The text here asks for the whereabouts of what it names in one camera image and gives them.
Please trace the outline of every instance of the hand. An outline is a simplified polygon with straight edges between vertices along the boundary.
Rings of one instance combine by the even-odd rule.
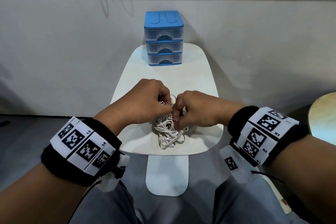
[[[162,98],[165,104],[160,104],[158,98]],[[171,112],[169,89],[161,81],[141,79],[122,98],[93,118],[117,136],[130,124],[146,123]]]
[[[216,124],[227,126],[232,116],[245,105],[199,91],[185,91],[176,98],[173,107],[173,119],[176,129],[183,129],[187,126],[211,127]],[[187,115],[182,116],[182,109],[185,107]]]

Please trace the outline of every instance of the person's left hand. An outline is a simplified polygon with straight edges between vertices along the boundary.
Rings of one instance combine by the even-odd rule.
[[[160,95],[164,105],[158,101]],[[161,81],[141,79],[128,93],[93,118],[117,136],[130,124],[146,123],[171,112],[169,89]]]

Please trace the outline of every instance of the wristband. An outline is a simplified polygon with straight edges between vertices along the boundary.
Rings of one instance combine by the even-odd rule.
[[[125,166],[118,166],[120,156],[124,156],[120,145],[121,141],[99,121],[72,117],[50,140],[41,162],[62,179],[90,186],[109,171],[116,179],[123,176]]]
[[[247,106],[230,120],[230,145],[252,166],[270,166],[290,143],[305,137],[308,127],[269,107]]]

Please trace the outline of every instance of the white cord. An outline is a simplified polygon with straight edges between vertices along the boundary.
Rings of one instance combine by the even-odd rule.
[[[173,99],[171,100],[171,106],[173,107],[174,102]],[[159,140],[159,146],[162,150],[167,149],[168,147],[174,147],[175,144],[183,144],[186,137],[183,135],[184,132],[188,131],[188,127],[177,131],[174,129],[174,119],[173,114],[167,114],[163,115],[161,117],[156,118],[152,122],[154,128],[159,132],[159,135],[157,136]]]

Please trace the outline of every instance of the white wall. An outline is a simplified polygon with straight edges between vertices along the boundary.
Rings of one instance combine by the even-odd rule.
[[[95,115],[163,9],[223,98],[287,112],[336,90],[336,0],[0,0],[0,113]]]

